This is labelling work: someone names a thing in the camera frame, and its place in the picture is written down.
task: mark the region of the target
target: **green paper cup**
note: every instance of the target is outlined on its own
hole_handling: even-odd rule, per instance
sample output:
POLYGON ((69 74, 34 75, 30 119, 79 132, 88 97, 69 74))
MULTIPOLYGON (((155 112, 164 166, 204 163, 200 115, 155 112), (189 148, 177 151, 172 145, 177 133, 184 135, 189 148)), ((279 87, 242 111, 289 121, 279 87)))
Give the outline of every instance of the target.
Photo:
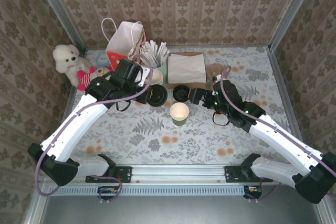
POLYGON ((166 83, 166 80, 167 80, 167 63, 166 62, 162 66, 156 68, 158 71, 162 73, 164 83, 166 83))
POLYGON ((176 126, 182 126, 189 115, 189 108, 182 102, 177 102, 170 107, 170 116, 176 126))

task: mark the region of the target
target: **wall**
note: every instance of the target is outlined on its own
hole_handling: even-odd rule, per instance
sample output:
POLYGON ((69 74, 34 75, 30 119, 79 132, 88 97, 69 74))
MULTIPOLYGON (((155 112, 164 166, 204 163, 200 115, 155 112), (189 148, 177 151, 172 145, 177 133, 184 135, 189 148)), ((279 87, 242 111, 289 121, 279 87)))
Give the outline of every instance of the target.
POLYGON ((0 0, 0 223, 20 223, 34 191, 27 153, 59 125, 69 83, 52 50, 68 44, 47 0, 0 0))
MULTIPOLYGON (((141 21, 169 45, 267 44, 290 0, 60 0, 86 47, 106 47, 101 21, 141 21)), ((107 23, 110 33, 112 24, 107 23)))
POLYGON ((304 0, 276 55, 303 139, 336 152, 336 0, 304 0))

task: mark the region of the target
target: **white teddy bear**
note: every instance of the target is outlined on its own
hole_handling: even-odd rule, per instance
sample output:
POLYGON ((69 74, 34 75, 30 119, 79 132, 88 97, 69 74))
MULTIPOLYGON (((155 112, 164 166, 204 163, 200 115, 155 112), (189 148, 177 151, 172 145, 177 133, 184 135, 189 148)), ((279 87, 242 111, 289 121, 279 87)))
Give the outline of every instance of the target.
POLYGON ((80 57, 78 49, 73 45, 56 46, 52 56, 56 63, 56 70, 59 73, 65 73, 75 87, 79 84, 77 72, 83 70, 88 73, 91 67, 90 62, 80 57))

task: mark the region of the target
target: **stack of napkins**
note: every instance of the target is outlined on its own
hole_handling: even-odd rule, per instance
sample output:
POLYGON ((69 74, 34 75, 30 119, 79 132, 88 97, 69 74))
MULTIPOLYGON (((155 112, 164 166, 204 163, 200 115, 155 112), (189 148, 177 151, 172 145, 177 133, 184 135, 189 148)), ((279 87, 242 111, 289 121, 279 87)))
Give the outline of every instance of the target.
POLYGON ((168 83, 206 82, 204 55, 183 56, 170 54, 168 83))

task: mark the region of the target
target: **paper cup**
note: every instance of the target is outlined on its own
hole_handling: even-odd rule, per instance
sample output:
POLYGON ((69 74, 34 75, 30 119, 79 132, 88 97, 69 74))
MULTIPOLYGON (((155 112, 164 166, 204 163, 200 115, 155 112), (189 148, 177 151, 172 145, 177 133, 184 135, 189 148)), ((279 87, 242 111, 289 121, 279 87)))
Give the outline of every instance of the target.
POLYGON ((153 78, 151 81, 151 85, 156 85, 156 84, 159 84, 159 85, 163 84, 163 75, 159 70, 153 69, 153 78))
POLYGON ((189 115, 189 108, 182 102, 178 102, 170 107, 170 116, 173 119, 173 123, 177 126, 182 126, 189 115))
POLYGON ((165 61, 164 64, 162 64, 162 66, 156 68, 158 71, 160 71, 162 73, 162 76, 163 76, 163 81, 166 82, 167 80, 167 61, 165 61))

